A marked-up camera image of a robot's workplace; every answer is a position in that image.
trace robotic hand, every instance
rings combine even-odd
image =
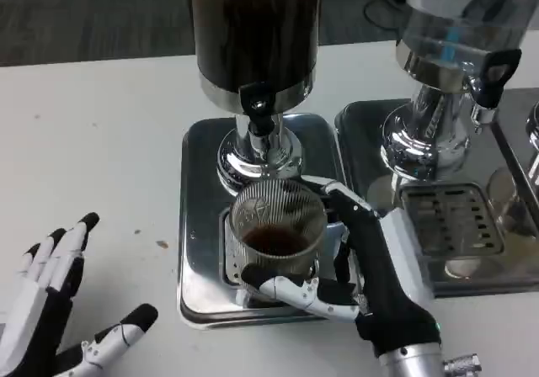
[[[398,242],[406,238],[402,233],[407,226],[404,213],[396,209],[382,219],[342,183],[311,176],[302,176],[302,182],[327,195],[348,228],[347,241],[335,258],[338,280],[304,280],[251,264],[242,272],[243,281],[314,315],[354,322],[360,336],[372,342],[385,376],[468,377],[480,371],[477,355],[442,361],[440,331],[425,308],[432,293],[422,282],[412,244]],[[350,252],[356,255],[364,279],[367,313],[361,312],[351,295]]]
[[[98,223],[85,215],[23,255],[22,287],[0,338],[0,377],[91,377],[124,354],[152,326],[157,310],[140,305],[119,323],[56,354],[83,277],[82,252]]]

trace stainless steel drip tray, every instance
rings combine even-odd
[[[286,128],[303,146],[304,173],[344,181],[339,150],[328,123],[314,114],[286,115]],[[226,255],[225,219],[233,201],[217,175],[217,150],[234,119],[194,124],[184,138],[180,205],[178,310],[193,327],[216,328],[315,319],[287,305],[245,300],[233,258]],[[344,227],[330,224],[320,275],[334,276],[333,250]]]
[[[335,120],[344,172],[351,188],[379,209],[401,205],[410,215],[425,268],[438,297],[484,295],[539,288],[539,242],[530,212],[515,193],[499,127],[475,135],[461,170],[443,183],[405,183],[397,195],[395,176],[382,161],[382,124],[406,100],[357,102]],[[518,91],[500,105],[522,123]]]

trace stainless steel dispenser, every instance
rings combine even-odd
[[[193,0],[202,89],[236,115],[198,122],[184,138],[178,309],[194,326],[312,319],[247,294],[227,217],[234,195],[261,179],[309,173],[344,181],[327,122],[283,114],[312,90],[319,3]],[[330,221],[323,236],[318,263],[327,278],[334,277],[334,249],[343,232],[342,223]]]
[[[351,186],[379,210],[408,212],[438,296],[539,281],[537,267],[516,253],[518,230],[526,227],[534,241],[539,235],[536,203],[504,133],[504,122],[521,112],[511,100],[521,101],[512,92],[502,98],[537,3],[408,0],[397,60],[417,92],[411,100],[354,103],[336,119]],[[511,197],[521,227],[502,220]],[[526,244],[539,252],[531,239]]]

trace black container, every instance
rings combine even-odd
[[[237,93],[303,81],[316,63],[320,0],[192,0],[196,55],[215,86]]]

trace drip tray grate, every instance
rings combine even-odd
[[[504,250],[488,201],[474,183],[403,185],[400,199],[425,256],[476,257]]]

